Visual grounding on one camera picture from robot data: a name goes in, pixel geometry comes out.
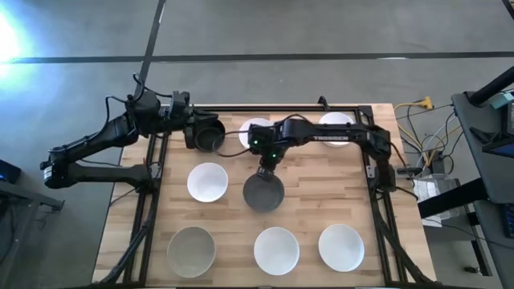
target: bowl rim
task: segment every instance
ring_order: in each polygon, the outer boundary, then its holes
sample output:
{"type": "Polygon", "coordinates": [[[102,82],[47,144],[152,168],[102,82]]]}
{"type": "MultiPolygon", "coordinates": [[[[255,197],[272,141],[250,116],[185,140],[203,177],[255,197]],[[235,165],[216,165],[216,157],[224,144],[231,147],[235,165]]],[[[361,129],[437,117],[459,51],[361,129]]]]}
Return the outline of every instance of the bowl rim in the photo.
{"type": "Polygon", "coordinates": [[[215,259],[216,259],[216,241],[214,240],[213,235],[212,235],[208,230],[206,230],[206,229],[204,229],[204,228],[202,228],[202,227],[200,227],[200,226],[188,226],[188,227],[182,228],[182,229],[180,229],[179,231],[177,231],[177,233],[175,233],[175,234],[173,235],[173,237],[171,237],[171,239],[169,240],[168,248],[166,249],[166,262],[168,263],[168,267],[169,267],[173,272],[175,272],[175,274],[179,275],[179,276],[180,276],[180,277],[182,277],[182,278],[197,278],[198,276],[201,276],[201,275],[205,274],[205,273],[206,273],[206,272],[207,272],[207,271],[212,267],[212,264],[214,263],[214,260],[215,260],[215,259]],[[205,231],[205,232],[207,232],[207,233],[208,233],[208,235],[210,236],[210,239],[212,240],[212,243],[213,243],[213,245],[214,245],[214,253],[213,253],[212,259],[211,259],[211,260],[210,260],[210,262],[209,262],[209,266],[207,266],[207,268],[206,268],[204,271],[202,271],[202,273],[200,273],[200,274],[198,274],[198,275],[195,275],[195,276],[191,276],[191,277],[187,276],[187,277],[186,277],[186,276],[183,276],[183,275],[178,274],[178,273],[174,270],[174,268],[173,268],[173,266],[172,266],[171,262],[169,261],[169,249],[171,248],[171,243],[173,242],[173,239],[175,238],[175,236],[177,236],[179,233],[181,233],[182,231],[184,231],[184,230],[186,230],[186,229],[192,229],[192,228],[197,228],[197,229],[203,230],[203,231],[205,231]]]}
{"type": "Polygon", "coordinates": [[[259,236],[257,236],[257,238],[256,238],[256,239],[255,239],[255,241],[254,241],[254,260],[255,260],[255,262],[257,263],[257,266],[259,266],[259,268],[260,268],[262,271],[266,272],[266,274],[273,275],[273,276],[286,275],[286,274],[290,273],[291,271],[293,271],[293,269],[295,269],[296,265],[298,265],[298,261],[300,260],[300,244],[298,243],[298,239],[296,239],[295,235],[294,235],[290,230],[285,229],[285,228],[283,228],[283,227],[273,226],[273,227],[267,228],[267,229],[263,230],[262,232],[260,232],[259,236]],[[264,270],[264,268],[262,268],[262,267],[261,267],[261,265],[259,264],[259,262],[257,261],[256,253],[255,253],[255,244],[257,243],[257,240],[259,240],[259,237],[260,237],[262,234],[264,234],[266,231],[268,231],[268,230],[277,230],[277,229],[282,230],[282,231],[285,231],[285,232],[287,232],[289,235],[291,235],[291,236],[293,237],[293,239],[295,240],[295,245],[296,245],[296,246],[295,246],[295,248],[296,248],[296,260],[295,260],[295,262],[292,264],[291,268],[290,268],[287,272],[285,272],[285,273],[283,273],[283,274],[272,274],[272,273],[270,273],[270,272],[268,272],[268,271],[264,270]]]}
{"type": "Polygon", "coordinates": [[[229,180],[228,180],[228,173],[226,173],[226,170],[225,170],[225,168],[223,168],[223,166],[221,166],[220,164],[216,164],[216,163],[214,163],[214,162],[210,162],[210,161],[203,162],[203,163],[201,163],[201,164],[199,164],[199,165],[196,165],[193,169],[191,169],[190,173],[187,175],[187,182],[186,182],[187,192],[190,194],[190,196],[191,196],[193,199],[195,199],[195,200],[197,200],[197,201],[199,201],[199,202],[209,203],[209,202],[217,201],[217,200],[219,200],[221,197],[223,197],[223,195],[225,195],[226,190],[228,189],[228,181],[229,181],[229,180]],[[223,190],[223,193],[221,193],[221,194],[219,195],[219,197],[215,198],[214,200],[209,200],[209,201],[199,200],[199,199],[197,199],[197,198],[196,198],[196,197],[191,193],[191,189],[190,189],[190,176],[191,176],[191,173],[192,173],[196,168],[198,168],[198,167],[199,167],[199,166],[201,166],[201,165],[216,165],[216,166],[218,166],[219,168],[221,168],[221,170],[224,172],[224,176],[225,176],[225,180],[226,180],[225,189],[223,190]]]}
{"type": "Polygon", "coordinates": [[[318,252],[320,253],[320,257],[321,259],[323,259],[323,262],[328,266],[330,267],[331,269],[337,271],[337,272],[351,272],[351,271],[354,271],[355,269],[357,269],[361,264],[362,264],[362,261],[364,260],[364,257],[365,257],[365,246],[364,246],[364,240],[362,240],[362,236],[359,234],[359,232],[357,232],[354,228],[352,228],[351,226],[348,226],[346,224],[332,224],[328,227],[326,227],[323,232],[321,232],[320,234],[320,237],[318,238],[318,252]],[[331,227],[335,227],[335,226],[343,226],[347,229],[350,229],[351,231],[353,231],[353,233],[357,234],[357,237],[359,237],[359,240],[361,240],[361,245],[362,245],[362,252],[361,254],[359,255],[359,262],[357,263],[357,265],[351,267],[351,269],[347,270],[347,271],[340,271],[340,270],[337,270],[336,268],[330,266],[327,261],[323,258],[323,255],[321,254],[321,236],[323,235],[323,233],[325,231],[327,231],[328,229],[330,229],[331,227]]]}
{"type": "MultiPolygon", "coordinates": [[[[250,118],[250,119],[245,120],[245,122],[243,122],[243,124],[241,124],[241,126],[239,127],[239,131],[244,130],[244,128],[243,128],[244,124],[245,124],[245,123],[247,123],[247,122],[248,122],[248,121],[250,121],[250,120],[265,120],[265,121],[267,121],[270,125],[273,125],[273,121],[271,121],[271,120],[265,119],[265,118],[263,118],[263,117],[252,117],[252,118],[250,118]]],[[[238,134],[239,143],[241,143],[241,145],[242,145],[245,149],[249,149],[249,148],[250,148],[250,145],[249,145],[249,144],[244,144],[244,143],[243,143],[243,140],[241,140],[241,137],[243,137],[243,135],[248,135],[248,132],[240,132],[240,133],[238,134]]]]}

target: gray floor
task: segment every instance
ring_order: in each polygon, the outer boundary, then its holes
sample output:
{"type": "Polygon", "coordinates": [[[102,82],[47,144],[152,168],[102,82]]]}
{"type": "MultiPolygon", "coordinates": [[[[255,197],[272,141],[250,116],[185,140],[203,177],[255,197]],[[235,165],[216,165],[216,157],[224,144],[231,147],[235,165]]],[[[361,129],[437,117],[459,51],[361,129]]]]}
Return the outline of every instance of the gray floor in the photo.
{"type": "MultiPolygon", "coordinates": [[[[0,12],[18,32],[20,57],[143,55],[156,6],[156,0],[7,0],[0,12]]],[[[514,51],[512,24],[500,0],[169,0],[155,55],[514,51]]],[[[431,96],[441,106],[453,93],[480,88],[513,60],[153,63],[148,85],[189,91],[197,104],[312,103],[323,95],[334,103],[394,104],[431,96]]],[[[39,162],[50,147],[99,129],[104,97],[133,92],[131,74],[140,69],[140,63],[0,66],[0,123],[10,124],[0,128],[0,159],[22,168],[24,187],[66,200],[43,230],[32,228],[11,287],[89,283],[112,185],[50,190],[39,162]]],[[[112,115],[122,109],[111,105],[112,115]]],[[[450,113],[443,108],[413,122],[425,135],[450,113]]],[[[119,157],[119,149],[109,149],[90,159],[119,157]]],[[[453,157],[454,177],[478,176],[464,139],[453,157]]],[[[495,277],[462,272],[476,265],[468,242],[428,238],[439,281],[501,288],[495,277]]]]}

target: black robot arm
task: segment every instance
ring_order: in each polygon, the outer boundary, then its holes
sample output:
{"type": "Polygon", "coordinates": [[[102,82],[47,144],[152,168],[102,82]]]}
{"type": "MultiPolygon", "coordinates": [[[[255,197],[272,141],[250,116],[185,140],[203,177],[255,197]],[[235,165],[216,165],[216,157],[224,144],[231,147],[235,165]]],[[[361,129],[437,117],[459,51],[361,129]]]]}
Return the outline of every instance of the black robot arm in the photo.
{"type": "Polygon", "coordinates": [[[395,190],[394,169],[389,163],[390,133],[377,125],[313,124],[307,120],[286,119],[271,127],[252,124],[248,132],[250,151],[261,156],[258,173],[263,176],[273,173],[290,147],[305,145],[310,141],[358,144],[377,163],[377,188],[388,192],[395,190]]]}
{"type": "Polygon", "coordinates": [[[100,131],[50,149],[48,160],[40,165],[46,186],[59,189],[80,181],[123,181],[138,188],[152,185],[153,179],[146,165],[97,168],[75,162],[104,149],[132,145],[139,135],[148,137],[160,132],[182,130],[187,148],[195,149],[198,147],[196,137],[202,130],[210,128],[212,133],[213,126],[219,126],[217,114],[190,105],[188,92],[174,92],[169,106],[161,106],[155,92],[150,90],[136,99],[128,96],[123,102],[125,113],[107,122],[100,131]]]}

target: butcher block tabletop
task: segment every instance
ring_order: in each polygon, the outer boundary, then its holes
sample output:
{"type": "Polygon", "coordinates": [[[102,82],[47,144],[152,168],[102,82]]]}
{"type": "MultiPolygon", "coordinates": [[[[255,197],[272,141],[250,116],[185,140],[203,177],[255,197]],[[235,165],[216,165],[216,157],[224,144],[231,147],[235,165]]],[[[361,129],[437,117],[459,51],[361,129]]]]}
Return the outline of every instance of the butcher block tabletop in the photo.
{"type": "MultiPolygon", "coordinates": [[[[391,104],[361,104],[373,108],[375,124],[391,132],[391,141],[403,152],[397,121],[391,104]]],[[[250,118],[282,120],[292,112],[219,112],[226,131],[239,130],[250,118]]],[[[317,122],[325,112],[300,112],[317,122]]],[[[125,147],[121,165],[141,164],[149,141],[143,137],[125,147]]],[[[243,150],[238,134],[226,137],[221,153],[243,150]]],[[[401,162],[393,151],[393,166],[401,162]]],[[[311,142],[291,148],[277,165],[275,175],[285,186],[285,198],[280,206],[266,214],[254,212],[244,201],[243,184],[259,167],[259,156],[250,153],[223,158],[214,153],[201,153],[186,148],[182,132],[174,132],[168,142],[157,220],[146,281],[148,287],[351,287],[382,286],[380,257],[373,225],[369,193],[356,144],[331,148],[311,142]],[[188,193],[186,182],[190,171],[204,162],[220,164],[227,172],[229,186],[223,197],[212,203],[195,201],[188,193]],[[340,273],[328,267],[320,257],[318,240],[321,232],[332,224],[354,228],[365,244],[365,257],[354,271],[340,273]],[[169,240],[179,230],[200,226],[214,237],[216,257],[212,267],[200,277],[184,279],[174,274],[166,259],[169,240]],[[300,244],[300,260],[286,275],[272,276],[257,265],[253,246],[265,229],[279,226],[291,231],[300,244]]],[[[407,181],[398,185],[412,190],[407,181]]],[[[112,199],[130,190],[126,184],[116,184],[112,199]]],[[[391,194],[400,243],[414,263],[429,278],[435,280],[434,268],[419,217],[416,200],[401,191],[391,194]]],[[[145,203],[148,209],[149,200],[145,203]]],[[[129,244],[137,194],[131,193],[108,210],[104,234],[96,260],[92,281],[101,280],[118,262],[129,244]]],[[[139,269],[143,244],[136,256],[133,278],[139,269]]],[[[395,262],[389,246],[393,280],[395,262]]]]}

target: table leg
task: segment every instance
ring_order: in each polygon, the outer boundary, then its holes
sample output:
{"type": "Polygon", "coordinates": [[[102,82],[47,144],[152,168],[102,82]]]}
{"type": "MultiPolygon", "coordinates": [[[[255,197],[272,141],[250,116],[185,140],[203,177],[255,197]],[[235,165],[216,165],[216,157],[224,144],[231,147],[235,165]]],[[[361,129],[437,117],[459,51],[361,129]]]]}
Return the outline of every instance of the table leg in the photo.
{"type": "Polygon", "coordinates": [[[483,249],[480,239],[477,237],[478,232],[475,226],[480,225],[479,219],[477,218],[475,212],[471,212],[469,210],[468,206],[464,206],[464,209],[466,210],[467,218],[469,219],[469,223],[471,225],[471,230],[473,231],[473,235],[475,236],[475,240],[471,241],[471,245],[473,246],[473,251],[475,252],[476,261],[479,264],[479,273],[482,274],[482,276],[492,276],[491,268],[489,267],[489,262],[487,261],[485,250],[483,249]]]}
{"type": "Polygon", "coordinates": [[[486,200],[487,192],[481,178],[418,203],[421,218],[464,206],[474,201],[486,200]]]}
{"type": "Polygon", "coordinates": [[[0,195],[6,195],[7,197],[22,197],[31,201],[37,201],[41,205],[50,206],[53,210],[61,210],[64,205],[64,201],[45,196],[41,193],[32,192],[28,189],[24,189],[18,185],[13,185],[5,181],[0,181],[0,195]]]}

